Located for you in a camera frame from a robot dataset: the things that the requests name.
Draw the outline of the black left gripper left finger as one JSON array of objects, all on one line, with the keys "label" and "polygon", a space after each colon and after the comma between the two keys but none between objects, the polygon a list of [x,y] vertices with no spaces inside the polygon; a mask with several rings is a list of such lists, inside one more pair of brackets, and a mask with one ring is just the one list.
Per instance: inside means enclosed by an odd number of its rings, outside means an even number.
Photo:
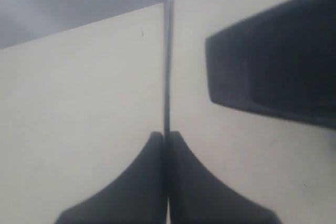
[{"label": "black left gripper left finger", "polygon": [[63,211],[57,223],[166,223],[164,142],[152,132],[134,161],[107,187]]}]

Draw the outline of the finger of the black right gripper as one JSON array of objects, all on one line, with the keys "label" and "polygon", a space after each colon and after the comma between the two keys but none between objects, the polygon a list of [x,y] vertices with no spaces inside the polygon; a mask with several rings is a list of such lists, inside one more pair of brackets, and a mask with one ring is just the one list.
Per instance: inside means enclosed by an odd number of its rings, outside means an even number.
[{"label": "finger of the black right gripper", "polygon": [[205,41],[213,103],[335,128],[335,0],[288,0]]}]

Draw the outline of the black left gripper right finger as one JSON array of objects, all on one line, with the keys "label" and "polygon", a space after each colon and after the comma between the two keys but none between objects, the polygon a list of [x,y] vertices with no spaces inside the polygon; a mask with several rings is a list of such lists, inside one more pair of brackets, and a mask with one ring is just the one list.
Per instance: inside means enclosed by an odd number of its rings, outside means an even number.
[{"label": "black left gripper right finger", "polygon": [[281,223],[275,212],[214,176],[180,132],[166,141],[166,174],[171,223]]}]

